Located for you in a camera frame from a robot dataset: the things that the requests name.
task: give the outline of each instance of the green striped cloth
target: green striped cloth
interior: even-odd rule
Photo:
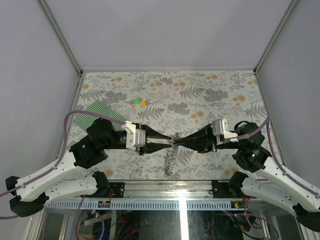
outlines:
[[[92,103],[86,111],[100,114],[109,118],[117,119],[120,121],[127,121],[127,119],[114,111],[110,106],[104,104],[100,100],[96,100],[94,103]],[[74,123],[77,124],[82,130],[86,130],[88,127],[90,127],[93,122],[98,119],[96,116],[91,116],[88,114],[80,114],[74,119]],[[113,128],[116,131],[122,130],[122,125],[116,122],[112,122]]]

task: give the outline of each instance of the metal chain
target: metal chain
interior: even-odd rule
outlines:
[[[176,132],[173,137],[172,140],[170,140],[169,142],[172,144],[174,140],[179,139],[180,138],[180,133]],[[167,152],[166,152],[166,156],[164,158],[164,172],[167,176],[169,176],[172,173],[172,170],[174,169],[174,164],[176,162],[176,158],[175,155],[178,153],[178,145],[173,144],[171,148],[168,148]]]

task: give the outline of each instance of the perforated metal strip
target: perforated metal strip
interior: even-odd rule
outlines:
[[[215,200],[187,200],[188,210],[230,210],[230,201]],[[64,200],[51,203],[48,208],[54,209],[78,209],[80,200]],[[113,200],[109,203],[101,203],[98,200],[84,200],[80,209],[91,210],[179,210],[179,201],[138,201],[138,200]]]

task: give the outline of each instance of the green object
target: green object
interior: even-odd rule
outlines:
[[[113,110],[110,106],[104,104],[100,100],[96,100],[94,103],[92,103],[86,111],[95,113],[95,114],[100,114],[109,118],[113,118],[116,120],[120,121],[127,121],[127,119],[117,113],[115,110]],[[90,127],[94,121],[98,119],[96,116],[91,116],[88,114],[79,114],[75,119],[74,123],[77,124],[82,130],[86,130],[88,127]],[[114,130],[116,131],[121,131],[122,130],[122,125],[116,122],[112,122],[112,126]]]
[[[133,101],[133,104],[138,104],[141,102],[141,99],[140,98],[137,98],[136,100]]]

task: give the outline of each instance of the floral tablecloth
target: floral tablecloth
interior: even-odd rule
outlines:
[[[141,103],[153,103],[146,107],[133,104],[138,98]],[[98,99],[130,121],[147,124],[168,136],[176,132],[187,136],[217,118],[226,118],[233,128],[244,120],[260,125],[267,116],[252,71],[87,72],[77,109],[84,110]],[[269,150],[266,129],[262,133],[266,136],[263,147]],[[68,147],[85,135],[72,123]],[[240,170],[232,158],[235,152],[198,154],[179,146],[173,169],[167,175],[167,149],[145,156],[133,150],[106,150],[108,159],[70,179],[83,178],[97,170],[113,180],[229,179]]]

